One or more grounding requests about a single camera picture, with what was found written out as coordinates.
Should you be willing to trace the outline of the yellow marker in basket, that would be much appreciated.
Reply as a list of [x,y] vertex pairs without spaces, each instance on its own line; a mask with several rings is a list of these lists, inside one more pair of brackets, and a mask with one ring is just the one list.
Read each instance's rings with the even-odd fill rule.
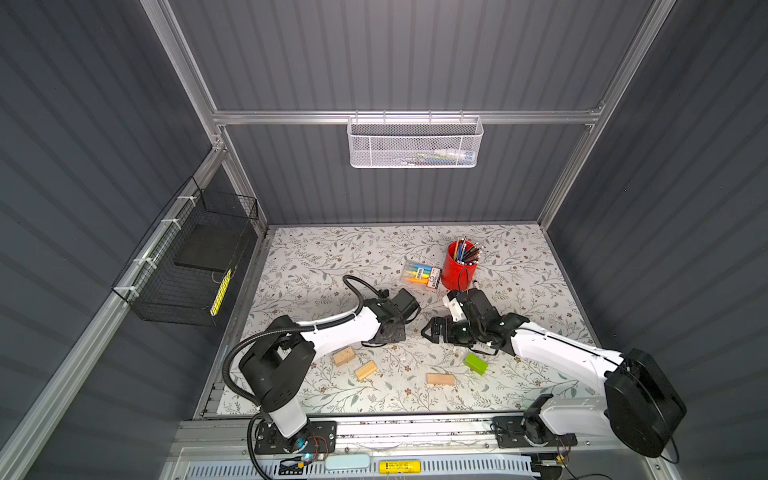
[[227,294],[229,284],[232,279],[232,274],[233,274],[233,270],[228,269],[226,273],[223,275],[221,281],[218,283],[218,289],[217,289],[216,295],[209,309],[209,315],[211,317],[216,317],[221,309],[221,306]]

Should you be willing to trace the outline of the yellow label sticker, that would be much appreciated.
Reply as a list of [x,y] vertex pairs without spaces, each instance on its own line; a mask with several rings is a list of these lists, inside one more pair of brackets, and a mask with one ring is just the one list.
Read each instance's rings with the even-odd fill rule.
[[381,475],[390,474],[417,474],[422,471],[421,462],[418,460],[386,460],[378,464]]

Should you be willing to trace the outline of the wood block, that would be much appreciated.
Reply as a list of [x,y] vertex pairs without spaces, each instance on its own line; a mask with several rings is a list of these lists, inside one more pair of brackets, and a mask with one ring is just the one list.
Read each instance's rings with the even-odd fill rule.
[[364,365],[360,366],[354,371],[355,377],[359,382],[363,382],[366,379],[370,378],[373,374],[375,374],[378,371],[378,367],[375,364],[374,361],[369,361],[365,363]]
[[334,365],[341,367],[356,358],[355,350],[352,347],[346,347],[332,355]]
[[426,383],[435,386],[454,386],[456,380],[451,374],[429,373],[426,375]]

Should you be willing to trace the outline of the pens in white basket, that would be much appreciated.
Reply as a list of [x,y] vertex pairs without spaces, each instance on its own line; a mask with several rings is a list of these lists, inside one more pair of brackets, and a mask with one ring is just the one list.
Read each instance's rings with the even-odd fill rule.
[[420,168],[472,168],[476,165],[477,153],[474,150],[437,149],[416,152],[399,158],[396,162],[400,165]]

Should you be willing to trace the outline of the green block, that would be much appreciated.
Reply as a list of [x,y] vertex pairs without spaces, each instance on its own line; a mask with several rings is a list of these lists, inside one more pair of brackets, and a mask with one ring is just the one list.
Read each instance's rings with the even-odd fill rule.
[[488,369],[488,363],[474,353],[465,357],[464,365],[478,375],[484,375]]

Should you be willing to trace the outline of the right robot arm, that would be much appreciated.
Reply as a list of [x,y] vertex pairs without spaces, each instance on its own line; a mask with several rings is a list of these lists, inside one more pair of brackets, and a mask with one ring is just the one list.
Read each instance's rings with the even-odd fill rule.
[[660,458],[674,443],[687,407],[655,359],[590,346],[516,313],[500,313],[476,288],[451,291],[443,299],[449,313],[434,317],[421,334],[432,343],[493,352],[545,364],[592,389],[586,399],[541,394],[517,426],[533,446],[547,446],[568,435],[613,437],[630,450]]

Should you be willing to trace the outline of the red pen cup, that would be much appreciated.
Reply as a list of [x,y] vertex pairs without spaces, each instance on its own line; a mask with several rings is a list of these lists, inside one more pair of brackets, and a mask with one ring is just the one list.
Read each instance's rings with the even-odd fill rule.
[[463,238],[448,246],[441,274],[441,283],[447,290],[466,291],[470,288],[477,265],[473,260],[464,260],[464,256],[474,247]]

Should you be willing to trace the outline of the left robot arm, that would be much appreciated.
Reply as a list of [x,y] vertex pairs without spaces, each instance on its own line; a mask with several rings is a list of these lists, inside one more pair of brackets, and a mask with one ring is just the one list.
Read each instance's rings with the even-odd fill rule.
[[419,313],[416,298],[401,289],[392,298],[360,297],[354,309],[308,324],[281,316],[233,350],[248,388],[231,383],[230,389],[256,405],[284,440],[305,438],[309,420],[298,393],[313,362],[355,344],[400,342]]

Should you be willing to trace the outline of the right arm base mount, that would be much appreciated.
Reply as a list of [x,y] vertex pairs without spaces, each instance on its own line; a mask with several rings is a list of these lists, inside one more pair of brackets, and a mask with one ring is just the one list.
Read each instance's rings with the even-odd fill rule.
[[522,416],[493,417],[490,429],[500,448],[569,448],[578,444],[575,434],[554,434],[540,420]]

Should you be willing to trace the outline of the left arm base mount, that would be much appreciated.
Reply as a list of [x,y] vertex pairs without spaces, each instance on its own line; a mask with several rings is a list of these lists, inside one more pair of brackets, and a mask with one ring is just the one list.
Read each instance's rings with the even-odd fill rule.
[[275,424],[260,422],[254,433],[255,453],[279,454],[326,454],[336,448],[338,424],[335,421],[312,421],[292,436],[285,437]]

